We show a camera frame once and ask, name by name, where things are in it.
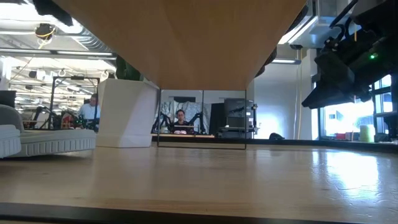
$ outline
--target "ceiling duct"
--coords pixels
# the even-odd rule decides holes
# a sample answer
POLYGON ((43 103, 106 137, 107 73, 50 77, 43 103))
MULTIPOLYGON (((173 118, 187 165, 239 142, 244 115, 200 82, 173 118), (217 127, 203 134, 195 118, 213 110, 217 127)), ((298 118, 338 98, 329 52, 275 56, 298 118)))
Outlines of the ceiling duct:
POLYGON ((105 45, 102 41, 94 36, 90 31, 83 27, 83 30, 78 34, 58 33, 56 36, 71 37, 79 42, 82 46, 86 47, 89 51, 94 52, 112 52, 112 50, 105 45))

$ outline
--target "glass partition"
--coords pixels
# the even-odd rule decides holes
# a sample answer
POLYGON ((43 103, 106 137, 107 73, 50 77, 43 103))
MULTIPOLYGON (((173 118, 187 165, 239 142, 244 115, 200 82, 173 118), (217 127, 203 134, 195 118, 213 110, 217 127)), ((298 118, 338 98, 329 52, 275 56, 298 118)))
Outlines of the glass partition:
POLYGON ((203 110, 203 91, 201 90, 161 90, 160 96, 160 117, 156 112, 152 133, 157 134, 160 126, 160 134, 163 136, 184 136, 195 137, 208 132, 208 125, 201 121, 203 110))

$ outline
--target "metal frame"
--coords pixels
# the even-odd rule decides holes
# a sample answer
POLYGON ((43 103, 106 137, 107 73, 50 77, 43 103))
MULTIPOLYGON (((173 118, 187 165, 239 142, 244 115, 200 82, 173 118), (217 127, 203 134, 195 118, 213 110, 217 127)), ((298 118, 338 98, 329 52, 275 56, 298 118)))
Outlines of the metal frame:
POLYGON ((374 126, 374 132, 377 134, 377 117, 376 117, 376 94, 374 92, 374 83, 372 84, 372 101, 373 101, 373 126, 374 126))
POLYGON ((116 60, 112 52, 78 52, 73 50, 41 50, 0 48, 0 55, 11 57, 71 58, 85 60, 116 60))
POLYGON ((90 78, 90 77, 79 77, 79 76, 75 76, 75 77, 53 77, 52 78, 52 89, 51 89, 51 100, 50 100, 50 114, 49 114, 49 118, 48 118, 48 130, 51 130, 51 124, 52 124, 52 110, 53 110, 53 104, 54 104, 54 94, 55 94, 55 88, 58 87, 58 85, 55 83, 55 81, 60 78, 60 79, 71 79, 71 80, 84 80, 84 79, 88 79, 88 80, 97 80, 97 87, 96 87, 96 105, 95 105, 95 111, 94 111, 94 119, 97 117, 97 106, 98 106, 98 85, 100 84, 100 78, 90 78))
MULTIPOLYGON (((204 108, 204 104, 205 104, 205 91, 202 90, 202 94, 201 94, 201 112, 203 113, 203 108, 204 108)), ((199 149, 237 149, 237 150, 246 150, 248 143, 247 143, 247 133, 248 133, 248 127, 246 124, 247 121, 247 90, 244 91, 244 148, 240 149, 240 148, 230 148, 230 147, 200 147, 199 149)), ((161 113, 161 106, 162 106, 162 89, 159 88, 159 93, 158 93, 158 104, 157 104, 157 140, 156 140, 156 146, 157 147, 174 147, 174 148, 191 148, 191 147, 186 147, 186 146, 161 146, 160 145, 160 113, 161 113)))

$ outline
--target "ceiling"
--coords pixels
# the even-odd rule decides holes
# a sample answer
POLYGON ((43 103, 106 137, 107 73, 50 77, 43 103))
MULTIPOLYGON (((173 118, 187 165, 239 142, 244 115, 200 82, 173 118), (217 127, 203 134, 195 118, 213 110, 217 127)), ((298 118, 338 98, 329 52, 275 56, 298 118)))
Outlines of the ceiling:
MULTIPOLYGON (((111 52, 77 21, 73 21, 72 27, 67 27, 52 16, 38 15, 30 1, 20 2, 25 4, 0 0, 0 48, 38 49, 43 40, 36 37, 34 31, 40 23, 48 23, 56 27, 55 35, 48 44, 41 46, 42 50, 111 52)), ((114 63, 109 60, 26 56, 0 56, 2 64, 11 69, 11 73, 7 74, 9 89, 17 91, 16 108, 20 111, 50 106, 52 77, 84 76, 104 80, 109 73, 116 71, 114 63)), ((96 92, 96 80, 66 78, 61 81, 57 80, 58 87, 54 91, 55 112, 61 109, 78 110, 83 100, 96 92)))

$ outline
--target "desk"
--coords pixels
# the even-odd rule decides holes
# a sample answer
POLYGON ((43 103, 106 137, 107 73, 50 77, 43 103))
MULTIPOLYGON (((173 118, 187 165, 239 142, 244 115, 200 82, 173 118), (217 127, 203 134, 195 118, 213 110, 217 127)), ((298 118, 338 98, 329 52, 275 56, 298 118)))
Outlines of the desk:
POLYGON ((219 138, 238 138, 238 139, 252 139, 254 138, 255 128, 242 127, 220 127, 218 128, 219 138))
POLYGON ((397 167, 396 154, 320 146, 98 147, 0 160, 0 202, 395 224, 397 167))
POLYGON ((214 138, 214 135, 204 135, 204 134, 159 134, 160 137, 178 137, 178 138, 214 138))
POLYGON ((54 2, 161 89, 245 90, 306 1, 54 2))

